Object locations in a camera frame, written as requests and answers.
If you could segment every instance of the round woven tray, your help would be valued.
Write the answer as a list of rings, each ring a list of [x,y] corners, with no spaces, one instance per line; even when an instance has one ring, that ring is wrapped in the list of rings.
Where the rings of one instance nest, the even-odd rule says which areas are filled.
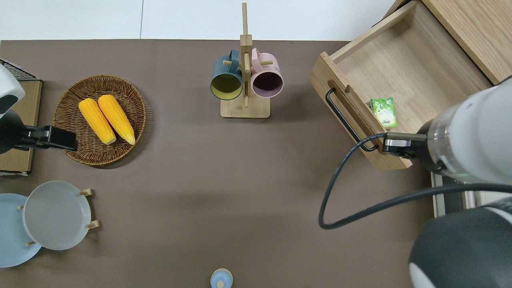
[[[85,98],[98,101],[102,95],[113,95],[135,132],[135,145],[146,125],[146,108],[139,91],[128,81],[110,75],[97,75],[83,79],[71,86],[57,103],[53,125],[76,133],[78,151],[64,150],[71,159],[91,166],[113,163],[126,156],[135,145],[130,145],[116,134],[116,141],[105,145],[91,129],[78,108]]]

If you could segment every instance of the green package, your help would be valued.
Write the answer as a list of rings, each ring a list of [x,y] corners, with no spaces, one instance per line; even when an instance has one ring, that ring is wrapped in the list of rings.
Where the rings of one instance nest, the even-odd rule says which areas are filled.
[[[393,97],[370,99],[373,114],[386,129],[397,127]]]

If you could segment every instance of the corn cob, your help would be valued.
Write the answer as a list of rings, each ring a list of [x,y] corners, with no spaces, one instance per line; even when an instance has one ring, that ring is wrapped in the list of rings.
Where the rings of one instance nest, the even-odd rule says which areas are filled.
[[[101,142],[110,145],[116,140],[112,128],[101,110],[99,110],[98,104],[94,99],[86,98],[80,101],[78,108]]]
[[[108,94],[103,95],[98,99],[98,104],[117,134],[128,143],[135,145],[135,133],[133,132],[132,125],[116,101],[116,98]]]

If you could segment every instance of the drawer handle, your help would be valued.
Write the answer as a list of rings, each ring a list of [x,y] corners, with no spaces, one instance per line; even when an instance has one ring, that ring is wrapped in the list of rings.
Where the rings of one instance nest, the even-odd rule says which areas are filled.
[[[352,137],[355,139],[356,142],[360,142],[361,141],[361,137],[359,137],[359,135],[355,132],[354,128],[352,128],[352,126],[350,125],[350,123],[347,121],[347,119],[342,115],[342,113],[339,111],[338,107],[336,107],[336,105],[334,104],[334,102],[331,100],[331,94],[334,92],[334,90],[336,90],[336,88],[332,88],[331,90],[329,90],[327,92],[327,94],[325,94],[325,101],[327,102],[327,104],[329,105],[329,107],[332,109],[332,111],[334,112],[334,114],[336,114],[336,116],[339,118],[339,120],[342,122],[343,126],[345,126],[345,128],[347,128],[347,130],[349,131],[350,135],[352,135]],[[368,148],[366,146],[366,144],[362,145],[361,146],[361,149],[363,149],[364,151],[366,152],[372,152],[374,150],[377,150],[378,146],[373,146],[372,148]]]

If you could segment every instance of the mug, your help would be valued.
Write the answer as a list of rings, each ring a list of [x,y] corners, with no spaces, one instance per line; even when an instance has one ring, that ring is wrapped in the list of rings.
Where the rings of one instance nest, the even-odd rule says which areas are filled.
[[[272,61],[272,64],[261,65],[260,62]],[[283,89],[283,77],[279,70],[278,61],[270,53],[260,53],[252,50],[252,91],[261,97],[269,98],[278,95]]]
[[[214,64],[210,90],[220,100],[232,100],[242,94],[242,71],[238,66],[240,53],[231,50],[229,55],[220,56]]]

